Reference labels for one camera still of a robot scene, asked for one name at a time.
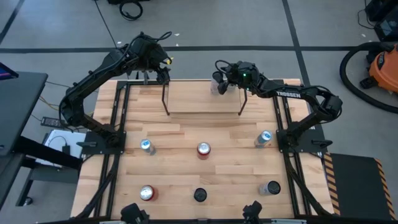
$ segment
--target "silver can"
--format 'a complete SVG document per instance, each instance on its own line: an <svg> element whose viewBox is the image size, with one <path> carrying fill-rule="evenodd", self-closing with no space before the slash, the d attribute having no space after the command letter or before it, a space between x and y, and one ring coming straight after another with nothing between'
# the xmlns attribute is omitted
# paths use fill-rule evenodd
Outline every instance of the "silver can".
<svg viewBox="0 0 398 224"><path fill-rule="evenodd" d="M140 197L145 201L149 201L154 198L155 189L150 185L145 185L141 188Z"/></svg>
<svg viewBox="0 0 398 224"><path fill-rule="evenodd" d="M271 141L272 139L272 134L270 131L263 131L256 140L254 140L254 146L256 148L263 148L266 146L266 144Z"/></svg>
<svg viewBox="0 0 398 224"><path fill-rule="evenodd" d="M272 180L268 183L261 184L259 187L260 195L277 195L280 192L280 185L278 182Z"/></svg>
<svg viewBox="0 0 398 224"><path fill-rule="evenodd" d="M151 156L156 153L156 149L149 139L143 139L141 141L141 149L144 150L144 152L149 153Z"/></svg>
<svg viewBox="0 0 398 224"><path fill-rule="evenodd" d="M205 160L205 159L209 158L210 151L211 151L211 147L207 142L201 142L198 144L197 155L198 155L199 159Z"/></svg>

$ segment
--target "black desk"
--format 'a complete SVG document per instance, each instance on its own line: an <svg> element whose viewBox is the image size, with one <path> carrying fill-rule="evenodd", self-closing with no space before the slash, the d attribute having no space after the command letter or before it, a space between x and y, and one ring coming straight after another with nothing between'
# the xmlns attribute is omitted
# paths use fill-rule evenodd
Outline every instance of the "black desk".
<svg viewBox="0 0 398 224"><path fill-rule="evenodd" d="M66 155L21 136L48 77L45 73L18 72L19 78L0 81L0 209L21 166L33 168L30 155L80 169L81 159Z"/></svg>

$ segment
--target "black mat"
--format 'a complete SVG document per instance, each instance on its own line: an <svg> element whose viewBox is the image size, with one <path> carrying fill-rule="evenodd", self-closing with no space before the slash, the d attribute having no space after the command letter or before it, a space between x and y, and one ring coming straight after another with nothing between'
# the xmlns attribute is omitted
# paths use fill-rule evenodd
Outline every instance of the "black mat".
<svg viewBox="0 0 398 224"><path fill-rule="evenodd" d="M395 218L379 160L342 154L330 156L342 217L382 220Z"/></svg>

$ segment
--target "can lid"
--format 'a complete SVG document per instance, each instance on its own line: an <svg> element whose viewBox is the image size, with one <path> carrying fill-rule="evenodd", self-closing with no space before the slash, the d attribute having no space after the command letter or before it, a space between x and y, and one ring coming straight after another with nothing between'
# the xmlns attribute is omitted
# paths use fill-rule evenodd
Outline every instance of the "can lid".
<svg viewBox="0 0 398 224"><path fill-rule="evenodd" d="M140 192L141 199L150 200L153 195L154 195L154 189L151 186L145 185L141 188Z"/></svg>
<svg viewBox="0 0 398 224"><path fill-rule="evenodd" d="M270 140L270 139L272 138L272 134L271 134L270 131L263 131L263 132L261 133L261 137L262 137L264 140L268 141L268 140Z"/></svg>
<svg viewBox="0 0 398 224"><path fill-rule="evenodd" d="M141 149L148 149L150 147L150 140L143 139L141 140Z"/></svg>
<svg viewBox="0 0 398 224"><path fill-rule="evenodd" d="M208 154L210 152L210 145L206 142L199 143L198 152L200 154Z"/></svg>
<svg viewBox="0 0 398 224"><path fill-rule="evenodd" d="M198 188L196 189L195 193L193 194L193 198L197 201L197 202L202 202L204 200L206 200L207 198L207 192L205 189L203 188Z"/></svg>
<svg viewBox="0 0 398 224"><path fill-rule="evenodd" d="M268 191L269 191L269 193L271 193L271 194L279 194L279 192L280 192L280 185L279 185L279 183L278 182L276 182L276 181L270 181L269 183L268 183Z"/></svg>

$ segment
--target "power strip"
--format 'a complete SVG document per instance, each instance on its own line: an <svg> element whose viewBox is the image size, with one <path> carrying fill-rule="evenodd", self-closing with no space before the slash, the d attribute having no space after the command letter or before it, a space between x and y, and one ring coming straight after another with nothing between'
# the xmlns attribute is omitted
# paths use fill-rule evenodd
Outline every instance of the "power strip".
<svg viewBox="0 0 398 224"><path fill-rule="evenodd" d="M51 128L63 129L60 120L56 118L43 117L41 125Z"/></svg>

